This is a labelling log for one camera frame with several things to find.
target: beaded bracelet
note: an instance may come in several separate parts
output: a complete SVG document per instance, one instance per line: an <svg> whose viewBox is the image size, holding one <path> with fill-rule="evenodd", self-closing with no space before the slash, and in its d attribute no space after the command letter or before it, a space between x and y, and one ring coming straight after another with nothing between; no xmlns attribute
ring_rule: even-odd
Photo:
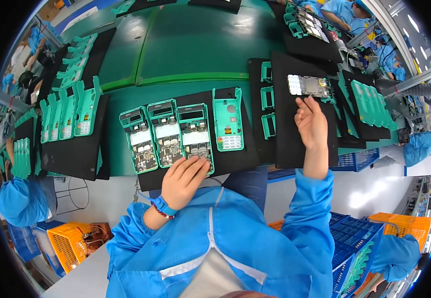
<svg viewBox="0 0 431 298"><path fill-rule="evenodd" d="M153 207L154 207L154 209L156 209L156 211L157 211L160 215L162 215L163 217L165 217L165 218L169 218L169 219L173 219L173 218L174 218L174 216L172 216L172 215L167 215L167 214L165 214L164 212L159 211L159 210L157 209L156 205L153 205Z"/></svg>

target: blue wrist strap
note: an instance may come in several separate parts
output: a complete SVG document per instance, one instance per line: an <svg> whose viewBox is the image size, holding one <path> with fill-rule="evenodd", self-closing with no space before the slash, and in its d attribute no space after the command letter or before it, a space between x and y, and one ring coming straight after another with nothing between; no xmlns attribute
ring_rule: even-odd
<svg viewBox="0 0 431 298"><path fill-rule="evenodd" d="M154 203L154 205L156 206L156 208L161 211L162 213L169 215L169 216L174 216L177 213L177 210L174 210L172 208L170 208L169 206L167 206L166 201L163 199L162 196L157 197L156 199L151 199L151 201Z"/></svg>

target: green workbench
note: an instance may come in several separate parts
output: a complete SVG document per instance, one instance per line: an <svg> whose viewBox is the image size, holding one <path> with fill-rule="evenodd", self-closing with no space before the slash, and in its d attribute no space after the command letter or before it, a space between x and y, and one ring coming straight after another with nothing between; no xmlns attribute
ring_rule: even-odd
<svg viewBox="0 0 431 298"><path fill-rule="evenodd" d="M140 105L198 93L212 88L238 86L252 119L248 82L249 58L270 57L285 51L275 17L265 1L242 0L238 14L187 0L136 11L115 18L111 7L79 21L62 33L74 36L117 31L103 59L99 78L109 94L108 137L110 176L135 176L120 113ZM367 148L397 142L368 142ZM339 154L361 151L340 148Z"/></svg>

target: orange basket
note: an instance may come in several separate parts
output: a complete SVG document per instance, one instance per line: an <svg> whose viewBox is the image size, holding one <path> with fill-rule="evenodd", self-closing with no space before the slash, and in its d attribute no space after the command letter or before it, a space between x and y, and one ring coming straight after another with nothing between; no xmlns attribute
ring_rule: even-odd
<svg viewBox="0 0 431 298"><path fill-rule="evenodd" d="M90 231L89 224L75 222L65 223L46 231L66 273L72 271L86 259L87 248L81 232L86 234Z"/></svg>
<svg viewBox="0 0 431 298"><path fill-rule="evenodd" d="M370 220L386 223L383 234L404 237L406 234L413 235L419 243L419 250L423 251L429 229L431 218L411 217L379 212L368 217Z"/></svg>
<svg viewBox="0 0 431 298"><path fill-rule="evenodd" d="M271 227L272 229L275 229L275 230L277 230L279 232L282 229L282 225L283 225L283 219L268 224L269 227Z"/></svg>

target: blue plastic crate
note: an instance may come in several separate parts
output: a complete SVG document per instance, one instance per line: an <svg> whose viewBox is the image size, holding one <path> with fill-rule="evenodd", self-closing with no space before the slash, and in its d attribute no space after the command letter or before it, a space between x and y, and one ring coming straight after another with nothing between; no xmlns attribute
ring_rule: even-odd
<svg viewBox="0 0 431 298"><path fill-rule="evenodd" d="M355 255L351 255L344 263L340 264L338 268L333 271L333 294L332 298L337 298L338 293L343 288L346 277L350 274L351 264L353 263Z"/></svg>
<svg viewBox="0 0 431 298"><path fill-rule="evenodd" d="M64 223L57 221L57 220L53 220L50 222L41 222L41 223L37 223L35 229L44 231L46 233L47 230L53 229L53 228L58 227L62 224L64 224ZM63 266L61 265L60 261L58 260L57 256L56 255L49 256L46 253L45 253L45 256L46 256L46 259L48 260L48 262L50 263L53 271L55 271L55 273L59 277L64 277L66 275L66 273L65 273L65 270L63 269Z"/></svg>
<svg viewBox="0 0 431 298"><path fill-rule="evenodd" d="M335 240L333 268L337 268L351 255L358 253L383 228L383 223L372 223L356 218L348 218L330 226L330 232Z"/></svg>
<svg viewBox="0 0 431 298"><path fill-rule="evenodd" d="M40 254L40 249L33 233L35 226L33 224L26 227L16 227L7 222L8 232L15 250L25 263Z"/></svg>
<svg viewBox="0 0 431 298"><path fill-rule="evenodd" d="M380 158L379 148L362 152L338 155L338 166L331 167L332 171L359 172Z"/></svg>
<svg viewBox="0 0 431 298"><path fill-rule="evenodd" d="M350 217L349 215L343 215L336 212L330 212L330 213L332 214L332 217L330 218L330 226L336 223L344 222L347 218Z"/></svg>
<svg viewBox="0 0 431 298"><path fill-rule="evenodd" d="M290 178L295 178L295 169L282 169L267 174L267 183L278 182L282 180L287 180Z"/></svg>

